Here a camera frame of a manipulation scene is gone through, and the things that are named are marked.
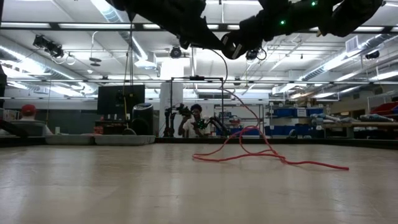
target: chair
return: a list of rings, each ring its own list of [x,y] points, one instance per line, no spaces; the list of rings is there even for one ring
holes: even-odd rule
[[[10,123],[26,131],[29,137],[46,135],[46,125],[43,121],[10,121]]]

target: gray floor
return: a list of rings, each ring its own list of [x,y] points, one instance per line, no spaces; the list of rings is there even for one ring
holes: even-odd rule
[[[398,151],[275,145],[291,161],[348,172],[263,157],[191,159],[216,147],[0,149],[0,223],[398,223]],[[216,156],[240,153],[233,145]]]

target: computer monitor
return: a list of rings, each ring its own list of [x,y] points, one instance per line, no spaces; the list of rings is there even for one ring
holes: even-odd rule
[[[133,106],[145,102],[145,85],[101,86],[98,88],[98,114],[124,114],[124,96],[126,96],[127,113],[131,114]]]

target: red cap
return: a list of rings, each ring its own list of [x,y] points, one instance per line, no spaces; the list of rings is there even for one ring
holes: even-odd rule
[[[32,116],[36,114],[36,107],[34,105],[24,105],[21,109],[21,113],[24,116]]]

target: red cable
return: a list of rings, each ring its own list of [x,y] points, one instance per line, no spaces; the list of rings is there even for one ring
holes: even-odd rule
[[[241,99],[239,99],[239,97],[237,97],[235,94],[233,94],[232,92],[228,91],[228,90],[224,90],[227,91],[228,93],[232,94],[233,96],[235,96],[241,103],[242,105],[248,109],[257,119],[257,124],[256,126],[248,126],[245,127],[242,131],[240,131],[239,133],[234,133],[232,134],[225,142],[224,144],[217,149],[214,152],[210,152],[210,153],[206,153],[206,154],[194,154],[192,155],[193,159],[198,159],[201,161],[208,161],[208,162],[224,162],[224,161],[230,161],[233,159],[239,159],[239,158],[243,158],[243,157],[249,157],[249,156],[270,156],[270,157],[276,157],[279,158],[279,160],[281,161],[281,163],[284,164],[288,164],[288,165],[302,165],[302,164],[313,164],[313,165],[318,165],[318,166],[325,166],[325,167],[329,167],[329,168],[333,168],[333,169],[341,169],[341,170],[349,170],[349,167],[342,167],[342,166],[334,166],[334,165],[330,165],[330,164],[324,164],[321,162],[314,162],[314,161],[302,161],[302,162],[290,162],[288,161],[284,156],[281,156],[278,154],[277,151],[275,151],[272,146],[269,144],[268,139],[266,137],[266,135],[259,129],[259,118],[257,117],[257,115],[255,114],[255,112],[253,112],[252,110],[250,110],[243,102]],[[269,147],[269,149],[266,149],[264,151],[261,152],[250,152],[248,151],[244,146],[243,146],[243,134],[247,131],[256,129],[260,132],[262,138],[265,140],[267,146]],[[204,158],[204,156],[210,156],[213,155],[219,151],[221,151],[224,146],[228,143],[229,140],[231,140],[232,138],[234,138],[235,136],[237,136],[239,134],[239,145],[242,147],[242,149],[246,152],[246,154],[240,155],[240,156],[233,156],[233,157],[227,157],[224,159],[211,159],[211,158]]]

